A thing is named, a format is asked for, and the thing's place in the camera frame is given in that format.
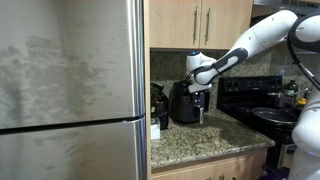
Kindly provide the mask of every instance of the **white robotic arm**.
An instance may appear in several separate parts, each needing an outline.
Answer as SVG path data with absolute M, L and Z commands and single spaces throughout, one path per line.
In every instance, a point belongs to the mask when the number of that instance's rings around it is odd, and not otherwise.
M 299 147 L 294 154 L 289 180 L 320 179 L 320 66 L 316 75 L 306 69 L 295 56 L 291 44 L 320 53 L 320 11 L 297 20 L 291 11 L 280 11 L 243 33 L 228 53 L 215 60 L 200 52 L 187 56 L 190 93 L 209 89 L 213 79 L 248 58 L 287 40 L 294 63 L 312 82 L 314 88 L 302 110 L 292 137 Z

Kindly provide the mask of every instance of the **stainless steel refrigerator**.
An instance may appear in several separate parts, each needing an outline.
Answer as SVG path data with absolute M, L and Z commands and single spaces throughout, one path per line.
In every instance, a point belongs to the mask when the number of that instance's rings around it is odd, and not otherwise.
M 0 0 L 0 179 L 146 179 L 142 0 Z

